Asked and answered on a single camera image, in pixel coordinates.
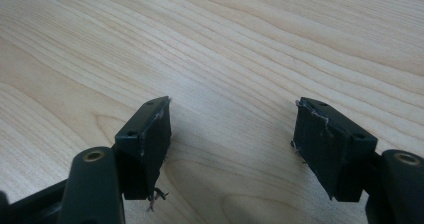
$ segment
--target light wood surface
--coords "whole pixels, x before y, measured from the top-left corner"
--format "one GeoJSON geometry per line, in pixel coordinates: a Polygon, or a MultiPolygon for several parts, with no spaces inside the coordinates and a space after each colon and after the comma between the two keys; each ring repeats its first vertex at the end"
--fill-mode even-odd
{"type": "Polygon", "coordinates": [[[173,137],[128,223],[365,223],[289,143],[301,96],[424,156],[424,0],[0,0],[0,189],[11,202],[169,95],[173,137]]]}

